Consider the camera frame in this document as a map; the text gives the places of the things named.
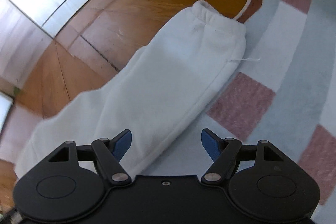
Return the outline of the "white fleece zip hoodie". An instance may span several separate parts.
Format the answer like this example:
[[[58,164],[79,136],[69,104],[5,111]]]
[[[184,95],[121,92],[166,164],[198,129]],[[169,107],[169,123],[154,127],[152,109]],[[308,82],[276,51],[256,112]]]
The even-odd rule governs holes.
[[[19,155],[23,177],[63,142],[90,144],[129,129],[121,160],[134,177],[147,169],[217,96],[246,48],[246,26],[205,1],[173,16],[103,87],[80,93],[41,121]]]

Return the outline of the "checkered grey pink rug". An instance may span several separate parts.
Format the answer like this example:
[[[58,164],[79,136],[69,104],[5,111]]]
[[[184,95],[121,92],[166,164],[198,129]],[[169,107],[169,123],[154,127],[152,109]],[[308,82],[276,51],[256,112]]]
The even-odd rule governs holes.
[[[313,220],[335,223],[335,0],[262,0],[245,26],[245,60],[146,174],[204,174],[204,128],[268,140],[318,183]]]

